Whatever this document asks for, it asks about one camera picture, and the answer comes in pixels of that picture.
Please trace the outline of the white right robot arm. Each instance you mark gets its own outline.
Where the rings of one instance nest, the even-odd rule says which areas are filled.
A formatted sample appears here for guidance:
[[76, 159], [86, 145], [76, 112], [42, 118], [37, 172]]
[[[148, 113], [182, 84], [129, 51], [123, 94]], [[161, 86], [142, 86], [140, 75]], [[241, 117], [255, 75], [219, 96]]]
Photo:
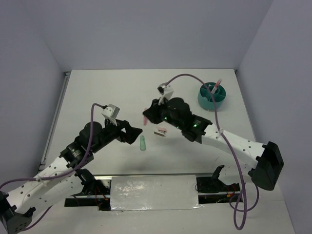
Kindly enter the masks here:
[[208, 119], [193, 114], [190, 106], [180, 97], [159, 104], [158, 99], [143, 111], [143, 115], [153, 124], [167, 122], [178, 128], [190, 142], [213, 146], [236, 157], [250, 168], [248, 175], [261, 189], [274, 190], [284, 161], [277, 144], [262, 144], [247, 140], [228, 131], [218, 129]]

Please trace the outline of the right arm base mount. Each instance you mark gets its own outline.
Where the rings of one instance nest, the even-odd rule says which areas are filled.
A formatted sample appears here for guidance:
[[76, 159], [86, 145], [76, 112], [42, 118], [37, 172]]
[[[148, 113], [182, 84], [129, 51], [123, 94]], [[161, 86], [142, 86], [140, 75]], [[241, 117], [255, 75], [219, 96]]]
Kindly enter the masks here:
[[199, 204], [217, 204], [236, 202], [240, 194], [238, 183], [226, 185], [219, 180], [224, 165], [216, 168], [212, 175], [197, 175], [195, 190], [198, 193]]

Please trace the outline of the pink translucent pen cap tube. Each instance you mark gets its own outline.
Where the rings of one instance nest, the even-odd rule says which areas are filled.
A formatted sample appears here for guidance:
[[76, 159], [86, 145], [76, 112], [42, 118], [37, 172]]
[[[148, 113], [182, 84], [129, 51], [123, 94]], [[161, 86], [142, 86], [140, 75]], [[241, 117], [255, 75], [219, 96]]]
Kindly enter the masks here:
[[143, 125], [146, 126], [148, 123], [148, 118], [147, 117], [143, 117]]

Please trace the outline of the pink pen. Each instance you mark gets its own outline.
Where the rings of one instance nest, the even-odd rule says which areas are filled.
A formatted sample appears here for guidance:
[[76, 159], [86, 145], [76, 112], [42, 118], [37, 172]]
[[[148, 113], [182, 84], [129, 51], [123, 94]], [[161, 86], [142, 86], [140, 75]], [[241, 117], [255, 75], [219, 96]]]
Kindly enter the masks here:
[[212, 93], [215, 93], [219, 87], [219, 85], [221, 84], [222, 79], [220, 78], [214, 85], [213, 89], [212, 89]]

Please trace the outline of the green glue stick tube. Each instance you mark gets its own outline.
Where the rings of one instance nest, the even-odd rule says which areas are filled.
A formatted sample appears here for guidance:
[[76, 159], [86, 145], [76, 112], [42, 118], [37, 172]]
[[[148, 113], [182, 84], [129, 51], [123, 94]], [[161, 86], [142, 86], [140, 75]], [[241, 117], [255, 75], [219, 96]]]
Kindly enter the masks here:
[[140, 136], [140, 150], [141, 151], [146, 151], [146, 141], [145, 141], [145, 136], [144, 135]]

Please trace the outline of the pink white stapler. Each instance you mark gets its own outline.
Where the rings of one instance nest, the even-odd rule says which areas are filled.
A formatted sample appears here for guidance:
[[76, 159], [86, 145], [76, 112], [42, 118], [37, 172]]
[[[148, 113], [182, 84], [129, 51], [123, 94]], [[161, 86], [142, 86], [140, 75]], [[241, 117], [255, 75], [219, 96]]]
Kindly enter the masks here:
[[159, 136], [165, 137], [166, 133], [167, 133], [167, 129], [166, 128], [163, 128], [163, 127], [155, 127], [154, 128], [154, 134], [155, 135], [159, 135]]

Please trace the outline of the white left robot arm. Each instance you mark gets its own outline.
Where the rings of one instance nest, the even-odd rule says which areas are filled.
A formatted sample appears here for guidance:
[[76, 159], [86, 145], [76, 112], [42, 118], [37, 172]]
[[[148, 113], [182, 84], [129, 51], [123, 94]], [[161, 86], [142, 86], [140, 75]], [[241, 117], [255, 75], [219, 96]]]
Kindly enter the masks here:
[[142, 133], [125, 120], [107, 120], [104, 125], [89, 122], [60, 155], [24, 184], [0, 194], [0, 220], [7, 233], [18, 234], [31, 228], [35, 215], [68, 196], [99, 190], [105, 186], [85, 166], [94, 154], [114, 140], [132, 144]]

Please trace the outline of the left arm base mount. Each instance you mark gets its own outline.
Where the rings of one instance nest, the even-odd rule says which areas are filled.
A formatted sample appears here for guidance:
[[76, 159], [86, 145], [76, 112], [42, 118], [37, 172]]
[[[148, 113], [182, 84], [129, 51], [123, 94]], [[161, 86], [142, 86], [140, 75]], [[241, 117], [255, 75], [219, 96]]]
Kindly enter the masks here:
[[111, 180], [108, 180], [108, 185], [105, 185], [87, 169], [77, 170], [75, 176], [81, 180], [82, 189], [79, 193], [65, 199], [65, 207], [96, 207], [99, 211], [111, 211]]

